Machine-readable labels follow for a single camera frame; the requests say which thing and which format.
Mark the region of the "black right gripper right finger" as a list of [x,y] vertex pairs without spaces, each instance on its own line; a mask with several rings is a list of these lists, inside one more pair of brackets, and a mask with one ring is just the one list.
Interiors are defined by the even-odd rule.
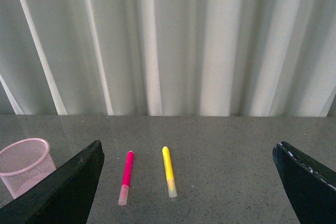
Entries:
[[335,171],[287,142],[272,156],[300,223],[335,223]]

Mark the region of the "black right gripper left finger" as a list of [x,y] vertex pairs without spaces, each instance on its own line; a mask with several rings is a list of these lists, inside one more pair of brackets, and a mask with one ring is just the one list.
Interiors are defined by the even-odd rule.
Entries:
[[86,223],[104,164],[95,140],[45,179],[1,208],[1,223]]

